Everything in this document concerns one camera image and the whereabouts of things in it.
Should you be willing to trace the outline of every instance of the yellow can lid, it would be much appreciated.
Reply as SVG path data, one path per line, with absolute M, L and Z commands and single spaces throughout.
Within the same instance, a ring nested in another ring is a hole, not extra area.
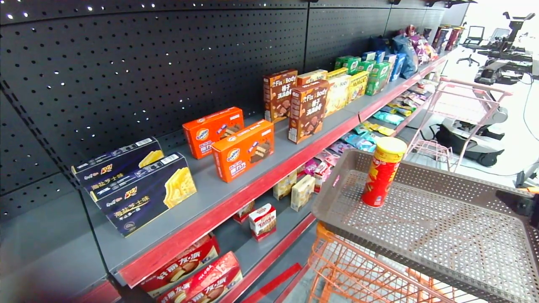
M 389 154 L 404 154 L 408 145 L 401 139 L 394 137 L 380 137 L 376 140 L 376 147 Z

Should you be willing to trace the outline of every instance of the wheel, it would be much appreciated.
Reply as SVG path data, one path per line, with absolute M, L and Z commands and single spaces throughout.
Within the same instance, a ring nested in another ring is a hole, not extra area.
M 477 163 L 485 166 L 491 167 L 498 162 L 498 155 L 494 154 L 482 154 L 477 158 Z

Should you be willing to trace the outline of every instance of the navy blue box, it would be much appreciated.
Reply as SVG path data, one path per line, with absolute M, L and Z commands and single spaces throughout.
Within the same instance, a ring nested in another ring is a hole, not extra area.
M 196 193 L 180 153 L 156 161 L 90 191 L 92 200 L 124 237 Z
M 79 166 L 71 166 L 71 172 L 82 187 L 90 192 L 155 162 L 163 156 L 159 142 L 152 137 L 120 147 Z

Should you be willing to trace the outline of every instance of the red chip can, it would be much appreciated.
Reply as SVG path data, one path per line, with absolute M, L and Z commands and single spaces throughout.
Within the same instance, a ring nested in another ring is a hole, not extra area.
M 361 195 L 363 203 L 374 208 L 384 205 L 395 173 L 407 148 L 404 141 L 394 137 L 382 137 L 376 141 L 369 175 Z

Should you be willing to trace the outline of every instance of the pink cart handle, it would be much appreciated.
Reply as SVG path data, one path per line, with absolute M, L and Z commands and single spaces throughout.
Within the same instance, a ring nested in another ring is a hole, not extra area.
M 502 93 L 503 96 L 512 96 L 513 95 L 513 93 L 511 93 L 511 92 L 507 92 L 507 91 L 503 91 L 501 89 L 493 88 L 493 87 L 488 86 L 488 85 L 478 84 L 478 83 L 475 83 L 475 82 L 465 82 L 465 81 L 455 80 L 455 79 L 452 79 L 452 78 L 449 78 L 449 77 L 440 77 L 440 81 L 451 82 L 451 83 L 456 83 L 456 84 L 462 84 L 462 85 L 466 85 L 466 86 L 471 86 L 473 88 L 481 89 L 481 90 L 487 91 L 487 92 L 499 92 L 499 93 Z

